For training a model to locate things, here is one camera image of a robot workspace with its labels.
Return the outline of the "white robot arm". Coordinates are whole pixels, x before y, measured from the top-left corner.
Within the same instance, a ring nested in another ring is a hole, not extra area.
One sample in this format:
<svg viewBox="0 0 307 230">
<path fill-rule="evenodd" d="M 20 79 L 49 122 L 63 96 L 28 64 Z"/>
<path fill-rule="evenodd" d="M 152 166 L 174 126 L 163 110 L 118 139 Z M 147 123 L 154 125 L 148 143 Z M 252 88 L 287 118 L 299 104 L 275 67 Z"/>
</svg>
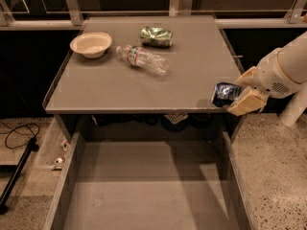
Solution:
<svg viewBox="0 0 307 230">
<path fill-rule="evenodd" d="M 227 111 L 241 116 L 263 109 L 268 98 L 284 99 L 299 92 L 306 81 L 307 33 L 304 33 L 271 51 L 234 82 L 244 90 Z"/>
</svg>

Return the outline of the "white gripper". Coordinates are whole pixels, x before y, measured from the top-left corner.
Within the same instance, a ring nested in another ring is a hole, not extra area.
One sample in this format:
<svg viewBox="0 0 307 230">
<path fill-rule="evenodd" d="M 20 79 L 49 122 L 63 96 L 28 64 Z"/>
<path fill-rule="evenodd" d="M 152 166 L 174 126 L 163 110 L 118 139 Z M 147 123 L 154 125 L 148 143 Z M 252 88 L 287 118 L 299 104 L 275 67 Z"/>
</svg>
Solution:
<svg viewBox="0 0 307 230">
<path fill-rule="evenodd" d="M 256 67 L 250 67 L 234 83 L 245 87 L 227 109 L 235 116 L 263 109 L 269 95 L 277 99 L 288 97 L 301 90 L 304 84 L 304 48 L 277 48 L 263 57 Z"/>
</svg>

